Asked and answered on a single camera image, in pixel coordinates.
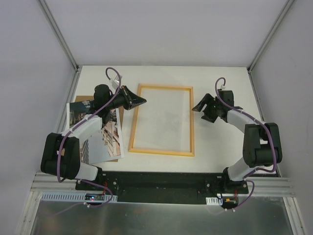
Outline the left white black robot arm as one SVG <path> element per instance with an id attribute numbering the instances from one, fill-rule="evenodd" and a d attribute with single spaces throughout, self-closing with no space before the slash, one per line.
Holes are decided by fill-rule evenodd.
<path id="1" fill-rule="evenodd" d="M 103 186 L 100 168 L 81 162 L 80 144 L 104 127 L 110 120 L 111 111 L 119 107 L 134 109 L 147 100 L 131 92 L 127 86 L 119 86 L 115 93 L 107 85 L 95 87 L 90 108 L 81 121 L 62 133 L 48 134 L 41 172 L 54 175 L 59 182 L 65 179 L 86 180 L 92 190 Z"/>

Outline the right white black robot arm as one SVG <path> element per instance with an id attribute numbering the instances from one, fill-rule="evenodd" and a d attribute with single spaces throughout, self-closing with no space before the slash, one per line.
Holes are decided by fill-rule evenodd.
<path id="1" fill-rule="evenodd" d="M 206 94 L 192 109 L 203 112 L 202 119 L 214 123 L 217 118 L 235 126 L 244 135 L 242 157 L 222 172 L 221 179 L 212 185 L 217 193 L 247 193 L 245 179 L 256 171 L 273 173 L 282 161 L 279 128 L 265 123 L 234 105 L 232 91 L 218 90 L 216 97 Z"/>

